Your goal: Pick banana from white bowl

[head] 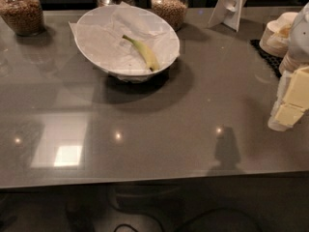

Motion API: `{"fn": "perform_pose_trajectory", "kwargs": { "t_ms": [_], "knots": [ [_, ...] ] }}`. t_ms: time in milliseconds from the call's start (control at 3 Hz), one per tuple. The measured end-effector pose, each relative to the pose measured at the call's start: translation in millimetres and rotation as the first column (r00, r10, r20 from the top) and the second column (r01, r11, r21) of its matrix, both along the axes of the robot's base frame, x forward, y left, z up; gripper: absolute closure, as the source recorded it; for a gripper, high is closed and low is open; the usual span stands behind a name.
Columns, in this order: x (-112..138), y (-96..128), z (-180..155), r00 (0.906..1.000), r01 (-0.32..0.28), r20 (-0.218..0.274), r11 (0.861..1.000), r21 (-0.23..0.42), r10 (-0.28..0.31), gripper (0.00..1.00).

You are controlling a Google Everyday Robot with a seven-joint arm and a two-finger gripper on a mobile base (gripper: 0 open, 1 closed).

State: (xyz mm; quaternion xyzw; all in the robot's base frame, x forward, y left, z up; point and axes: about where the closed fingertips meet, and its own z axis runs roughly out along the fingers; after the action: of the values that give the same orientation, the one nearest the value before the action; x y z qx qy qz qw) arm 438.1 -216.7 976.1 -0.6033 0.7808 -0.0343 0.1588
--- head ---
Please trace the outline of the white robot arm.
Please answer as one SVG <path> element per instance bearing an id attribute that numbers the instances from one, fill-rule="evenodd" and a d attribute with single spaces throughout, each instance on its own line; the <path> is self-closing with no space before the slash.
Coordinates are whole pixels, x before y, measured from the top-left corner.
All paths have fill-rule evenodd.
<path id="1" fill-rule="evenodd" d="M 295 17 L 279 71 L 277 100 L 267 125 L 275 131 L 286 131 L 309 110 L 309 3 Z"/>

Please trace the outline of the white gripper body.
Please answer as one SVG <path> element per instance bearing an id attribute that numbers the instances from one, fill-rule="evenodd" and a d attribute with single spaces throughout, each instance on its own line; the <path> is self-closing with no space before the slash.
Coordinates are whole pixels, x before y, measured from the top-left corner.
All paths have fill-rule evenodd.
<path id="1" fill-rule="evenodd" d="M 277 100 L 270 112 L 267 125 L 274 131 L 286 131 L 291 127 L 291 107 L 283 102 L 283 98 L 288 90 L 292 73 L 284 71 L 278 84 Z"/>

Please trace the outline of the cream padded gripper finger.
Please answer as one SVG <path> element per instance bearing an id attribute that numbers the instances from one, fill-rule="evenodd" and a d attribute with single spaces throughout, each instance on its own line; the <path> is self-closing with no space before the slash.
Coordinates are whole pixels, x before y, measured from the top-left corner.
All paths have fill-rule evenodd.
<path id="1" fill-rule="evenodd" d="M 292 78 L 283 102 L 291 107 L 291 127 L 309 109 L 309 66 L 292 72 Z"/>

